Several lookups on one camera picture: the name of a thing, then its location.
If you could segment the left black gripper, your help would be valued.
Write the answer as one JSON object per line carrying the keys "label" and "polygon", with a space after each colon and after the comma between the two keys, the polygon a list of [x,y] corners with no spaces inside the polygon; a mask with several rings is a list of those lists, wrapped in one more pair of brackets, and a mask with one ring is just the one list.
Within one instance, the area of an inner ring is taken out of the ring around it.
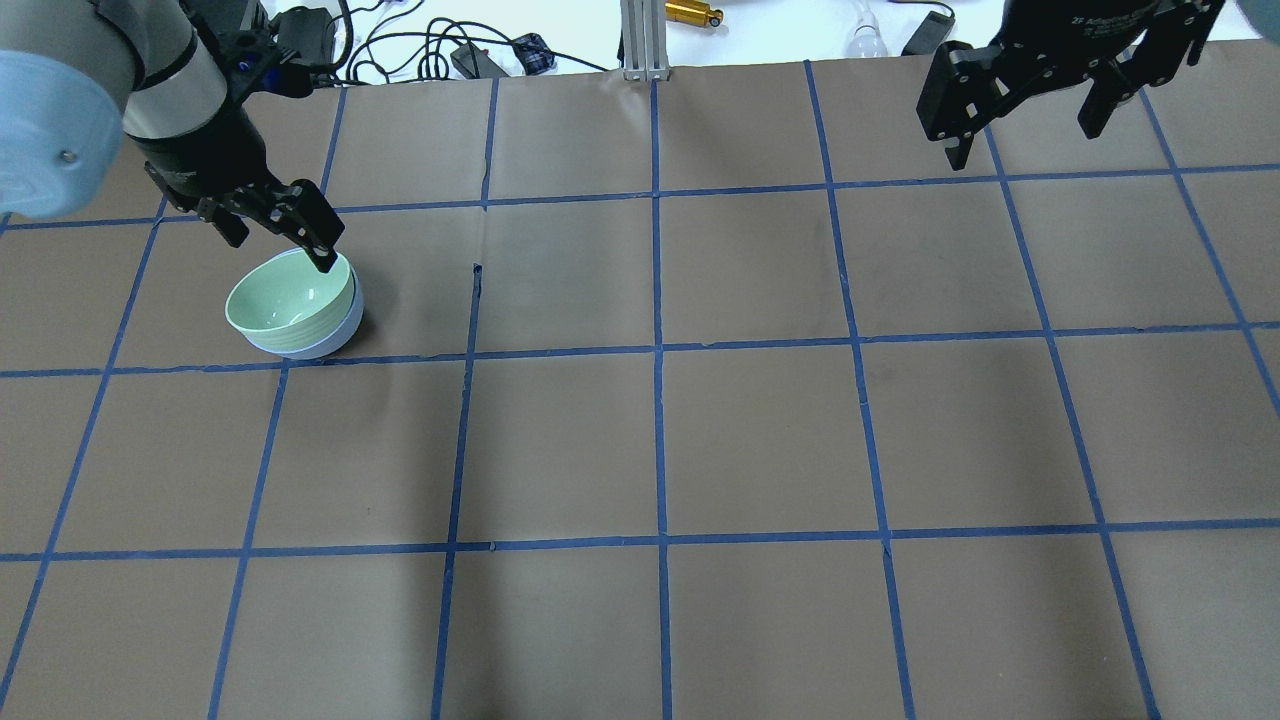
{"label": "left black gripper", "polygon": [[337,264],[346,224],[312,181],[283,184],[270,172],[262,136],[238,102],[188,133],[142,138],[140,149],[168,202],[197,214],[230,247],[250,236],[241,217],[265,217],[262,225],[302,249],[317,272]]}

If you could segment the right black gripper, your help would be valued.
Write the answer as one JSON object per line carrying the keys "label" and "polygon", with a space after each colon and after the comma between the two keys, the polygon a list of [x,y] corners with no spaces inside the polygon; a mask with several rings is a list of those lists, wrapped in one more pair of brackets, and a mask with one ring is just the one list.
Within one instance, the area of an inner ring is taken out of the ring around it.
{"label": "right black gripper", "polygon": [[1222,1],[1009,1],[993,42],[945,41],[933,54],[916,115],[964,170],[975,135],[1011,111],[1011,94],[1092,86],[1076,115],[1088,140],[1143,86],[1170,82],[1204,50]]}

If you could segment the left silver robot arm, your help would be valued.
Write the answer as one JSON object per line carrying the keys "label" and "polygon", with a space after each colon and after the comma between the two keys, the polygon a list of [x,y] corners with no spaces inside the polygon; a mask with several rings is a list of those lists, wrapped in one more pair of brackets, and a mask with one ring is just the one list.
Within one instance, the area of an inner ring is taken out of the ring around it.
{"label": "left silver robot arm", "polygon": [[214,29],[184,1],[5,1],[1,31],[4,213],[79,211],[129,140],[166,202],[230,246],[257,223],[335,265],[344,223],[312,181],[274,176],[244,111],[253,94],[312,92],[293,49]]}

